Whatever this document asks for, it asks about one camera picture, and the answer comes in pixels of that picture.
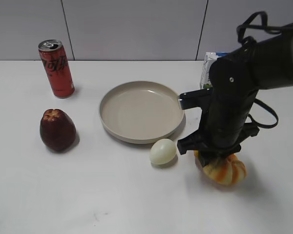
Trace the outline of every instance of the can lid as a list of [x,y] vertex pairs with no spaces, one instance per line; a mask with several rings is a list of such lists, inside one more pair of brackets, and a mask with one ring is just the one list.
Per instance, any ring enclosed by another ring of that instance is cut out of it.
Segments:
[[44,40],[38,45],[40,51],[55,51],[63,46],[62,42],[55,39]]

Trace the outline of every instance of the table surface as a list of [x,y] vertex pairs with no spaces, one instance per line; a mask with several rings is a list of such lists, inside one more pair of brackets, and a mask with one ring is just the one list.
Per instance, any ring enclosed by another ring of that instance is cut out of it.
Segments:
[[[131,145],[102,128],[103,95],[128,81],[196,90],[202,62],[70,62],[73,96],[53,96],[41,61],[0,61],[0,234],[293,233],[293,87],[260,91],[279,125],[242,143],[247,178],[219,189],[196,168],[193,152],[152,167],[150,145]],[[42,143],[46,109],[64,110],[80,136],[55,154]],[[171,137],[198,127],[199,108]],[[274,119],[254,106],[258,121]]]

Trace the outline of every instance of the plate rim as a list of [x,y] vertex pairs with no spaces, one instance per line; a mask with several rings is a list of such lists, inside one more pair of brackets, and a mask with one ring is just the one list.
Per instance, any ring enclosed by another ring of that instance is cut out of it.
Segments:
[[158,141],[160,139],[166,138],[166,137],[170,136],[171,134],[173,134],[176,131],[176,129],[180,126],[180,124],[182,123],[182,121],[183,121],[183,119],[185,117],[185,111],[181,109],[181,106],[180,105],[179,105],[179,107],[180,107],[180,111],[181,111],[181,117],[178,120],[178,124],[171,131],[169,131],[168,133],[166,133],[166,134],[164,134],[162,136],[155,137],[155,138],[146,138],[146,139],[128,138],[127,136],[124,136],[122,134],[119,134],[119,133],[111,130],[106,125],[106,123],[104,122],[104,120],[102,118],[102,111],[101,111],[101,109],[102,109],[101,107],[102,107],[102,104],[103,104],[104,99],[107,97],[108,94],[110,94],[111,92],[113,92],[115,89],[117,89],[117,88],[119,88],[121,86],[125,86],[125,85],[132,84],[132,83],[153,83],[153,84],[156,84],[156,85],[165,87],[166,89],[168,89],[171,92],[173,92],[177,97],[179,97],[179,95],[174,90],[172,90],[171,88],[169,88],[166,85],[163,85],[161,83],[154,82],[154,81],[136,80],[136,81],[130,81],[130,82],[126,82],[126,83],[122,83],[120,85],[117,85],[114,88],[110,89],[107,93],[105,93],[105,95],[101,98],[101,101],[100,101],[100,105],[99,105],[99,116],[100,116],[101,124],[103,125],[103,127],[105,128],[105,130],[107,130],[107,132],[109,132],[111,135],[113,135],[117,139],[120,139],[120,140],[125,141],[125,142],[128,142],[128,143],[133,143],[133,144],[150,144],[150,143],[154,143],[154,142],[156,142],[156,141]]

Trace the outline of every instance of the red wax apple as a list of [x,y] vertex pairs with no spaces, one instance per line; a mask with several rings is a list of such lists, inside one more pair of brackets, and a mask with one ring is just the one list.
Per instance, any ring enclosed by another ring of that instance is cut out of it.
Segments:
[[54,151],[63,151],[76,139],[76,128],[62,110],[46,110],[40,121],[40,136],[44,144]]

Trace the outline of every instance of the wall seam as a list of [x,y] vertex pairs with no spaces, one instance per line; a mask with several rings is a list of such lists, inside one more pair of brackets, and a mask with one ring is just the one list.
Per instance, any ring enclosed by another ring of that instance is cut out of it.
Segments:
[[75,55],[74,55],[73,45],[72,45],[72,41],[70,39],[69,30],[68,30],[68,25],[67,25],[67,20],[66,20],[66,14],[65,14],[65,10],[64,10],[63,0],[61,0],[61,5],[62,5],[62,9],[63,9],[64,20],[65,20],[66,30],[67,30],[67,34],[68,34],[70,49],[72,50],[73,60],[75,61]]
[[198,43],[198,45],[197,45],[197,50],[196,50],[196,56],[195,56],[195,60],[196,60],[196,61],[197,61],[197,57],[198,57],[198,55],[199,55],[199,48],[200,48],[200,44],[201,44],[202,33],[203,33],[203,29],[204,29],[204,23],[205,23],[205,18],[206,18],[206,13],[207,13],[208,5],[209,5],[209,0],[206,1],[205,12],[204,12],[204,18],[203,18],[203,22],[202,22],[202,28],[201,28],[201,33],[200,33],[199,43]]

